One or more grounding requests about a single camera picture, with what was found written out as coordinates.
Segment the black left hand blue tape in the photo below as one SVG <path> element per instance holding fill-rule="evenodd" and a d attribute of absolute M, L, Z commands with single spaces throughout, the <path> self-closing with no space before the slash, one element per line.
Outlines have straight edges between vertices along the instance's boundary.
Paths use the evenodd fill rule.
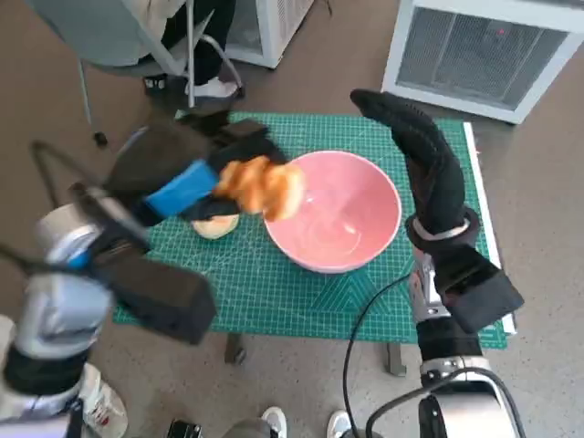
<path fill-rule="evenodd" d="M 229 120 L 230 111 L 188 113 L 159 120 L 133 133 L 121 148 L 103 188 L 143 225 L 177 216 L 187 221 L 238 214 L 236 202 L 214 194 L 230 162 L 265 156 L 284 164 L 286 155 L 253 119 Z"/>

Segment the black gloved right hand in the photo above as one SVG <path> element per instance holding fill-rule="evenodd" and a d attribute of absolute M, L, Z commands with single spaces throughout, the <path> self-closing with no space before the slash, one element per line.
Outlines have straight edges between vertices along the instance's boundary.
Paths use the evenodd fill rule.
<path fill-rule="evenodd" d="M 388 92 L 354 89 L 350 99 L 363 117 L 391 130 L 404 156 L 415 213 L 437 235 L 464 223 L 464 176 L 451 146 L 426 113 Z"/>

